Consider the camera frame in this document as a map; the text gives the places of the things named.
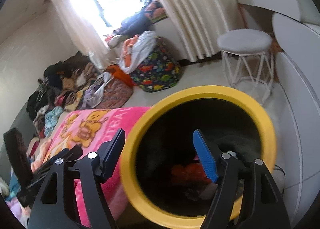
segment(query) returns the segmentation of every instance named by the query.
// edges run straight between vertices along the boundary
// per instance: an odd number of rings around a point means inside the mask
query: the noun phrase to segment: yellow object
[[[131,204],[150,221],[172,229],[198,229],[205,216],[184,217],[171,214],[153,204],[141,190],[135,171],[138,146],[150,126],[170,109],[189,101],[216,98],[236,104],[254,121],[260,135],[261,158],[270,171],[276,162],[276,135],[272,121],[262,106],[247,94],[229,87],[193,87],[161,100],[150,108],[132,128],[121,155],[120,173],[124,190]],[[239,216],[242,197],[233,206],[230,219]]]
[[[162,87],[164,87],[164,86],[156,85],[156,86],[153,87],[153,89],[154,90],[159,90],[159,89],[162,89]]]

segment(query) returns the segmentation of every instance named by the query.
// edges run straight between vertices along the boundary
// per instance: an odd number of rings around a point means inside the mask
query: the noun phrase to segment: brown patterned cloth
[[[106,85],[103,92],[102,102],[96,109],[116,109],[122,107],[133,93],[133,89],[124,82],[113,79]]]

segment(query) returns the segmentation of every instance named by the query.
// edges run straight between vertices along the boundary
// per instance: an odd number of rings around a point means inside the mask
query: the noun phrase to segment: pink blanket
[[[71,112],[61,123],[44,161],[50,159],[65,148],[82,145],[83,155],[97,151],[103,142],[110,141],[119,128],[128,136],[133,125],[149,107],[119,108],[114,110],[83,110]],[[119,161],[111,178],[101,185],[110,211],[115,220],[124,211],[128,200],[120,182]],[[90,226],[80,180],[76,181],[76,199],[81,223]]]

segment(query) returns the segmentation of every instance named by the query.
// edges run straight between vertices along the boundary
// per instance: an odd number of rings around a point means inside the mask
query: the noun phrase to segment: white wall
[[[170,18],[161,20],[150,27],[160,37],[163,37],[168,49],[176,60],[186,59],[187,53],[181,41],[180,34]]]
[[[2,134],[38,87],[37,79],[43,77],[44,70],[76,52],[51,4],[46,13],[0,45],[0,147]]]
[[[6,0],[0,10],[0,44],[47,7],[44,0]]]

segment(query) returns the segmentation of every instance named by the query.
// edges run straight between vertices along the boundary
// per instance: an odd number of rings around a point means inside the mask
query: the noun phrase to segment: white plastic bag
[[[156,45],[156,33],[151,30],[143,32],[132,47],[131,64],[125,66],[124,55],[121,53],[118,63],[120,69],[126,73],[132,73],[145,60]]]

